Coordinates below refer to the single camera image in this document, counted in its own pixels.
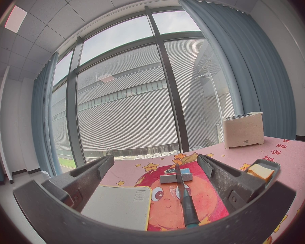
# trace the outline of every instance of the gray tray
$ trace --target gray tray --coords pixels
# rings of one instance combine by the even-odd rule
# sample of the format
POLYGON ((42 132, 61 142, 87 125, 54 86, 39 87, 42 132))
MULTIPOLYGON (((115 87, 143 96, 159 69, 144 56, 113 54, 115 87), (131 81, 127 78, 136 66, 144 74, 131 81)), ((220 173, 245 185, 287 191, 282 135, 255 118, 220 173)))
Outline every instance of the gray tray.
POLYGON ((263 160, 263 159, 257 159, 253 164, 251 164, 251 166, 254 165, 254 164, 258 164, 258 165, 261 165, 265 168, 274 170, 274 173, 272 174, 271 179, 265 185, 265 187, 268 187, 271 183, 274 182, 274 178, 278 175, 280 165, 278 163, 263 160))

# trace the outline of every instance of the building window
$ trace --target building window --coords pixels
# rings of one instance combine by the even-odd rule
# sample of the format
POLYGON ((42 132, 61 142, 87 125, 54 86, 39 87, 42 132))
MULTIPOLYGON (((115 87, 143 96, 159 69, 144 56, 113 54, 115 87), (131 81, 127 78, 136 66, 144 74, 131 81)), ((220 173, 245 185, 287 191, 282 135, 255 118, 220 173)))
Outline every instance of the building window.
POLYGON ((146 16, 114 25, 84 42, 80 64, 113 48, 152 35, 153 33, 146 16))
POLYGON ((78 122, 86 160, 108 153, 126 156, 178 150, 171 102, 163 84, 156 45, 125 52, 81 72, 77 103, 84 107, 78 107, 78 122), (106 75, 114 78, 97 84, 98 77, 106 75), (89 84, 95 86, 83 90, 89 84), (102 103, 87 108, 89 101, 102 103))
POLYGON ((68 136, 66 91, 67 84, 64 83, 52 93, 51 101, 53 137, 62 172, 76 168, 68 136))
POLYGON ((73 51, 69 52, 57 63, 54 71, 53 86, 69 74, 72 54, 73 51))
POLYGON ((196 149, 223 142, 222 117, 208 70, 214 78, 223 116, 233 116, 234 109, 211 46, 206 39, 188 39, 166 42, 165 47, 179 90, 189 147, 196 149))
POLYGON ((170 11, 153 14, 160 34, 200 31, 186 11, 170 11))

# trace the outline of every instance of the knife handle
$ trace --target knife handle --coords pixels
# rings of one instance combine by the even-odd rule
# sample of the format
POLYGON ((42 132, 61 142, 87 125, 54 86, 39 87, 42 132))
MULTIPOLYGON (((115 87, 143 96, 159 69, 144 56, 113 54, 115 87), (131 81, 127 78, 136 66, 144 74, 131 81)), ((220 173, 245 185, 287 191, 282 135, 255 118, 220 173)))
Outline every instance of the knife handle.
POLYGON ((190 226, 191 224, 196 224, 196 226, 198 226, 200 221, 198 219, 198 214, 196 213, 195 206, 193 204, 192 196, 184 196, 181 201, 181 205, 183 209, 184 225, 186 227, 190 226))

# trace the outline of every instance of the slice of bread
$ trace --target slice of bread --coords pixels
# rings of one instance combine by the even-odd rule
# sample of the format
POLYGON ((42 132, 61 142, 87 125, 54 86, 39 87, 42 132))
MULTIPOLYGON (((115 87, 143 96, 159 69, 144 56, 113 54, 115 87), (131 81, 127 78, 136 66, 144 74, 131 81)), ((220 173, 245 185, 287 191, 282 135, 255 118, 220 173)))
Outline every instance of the slice of bread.
POLYGON ((259 164, 254 164, 248 168, 248 173, 268 182, 274 170, 265 168, 259 164))

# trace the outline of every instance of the gray cutting board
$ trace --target gray cutting board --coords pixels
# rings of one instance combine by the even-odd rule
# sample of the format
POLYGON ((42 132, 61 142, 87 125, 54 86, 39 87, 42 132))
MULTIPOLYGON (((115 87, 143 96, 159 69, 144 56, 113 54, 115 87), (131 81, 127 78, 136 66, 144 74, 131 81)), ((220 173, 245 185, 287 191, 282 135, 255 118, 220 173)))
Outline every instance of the gray cutting board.
POLYGON ((81 214, 109 225, 147 230, 151 188, 98 186, 81 214))

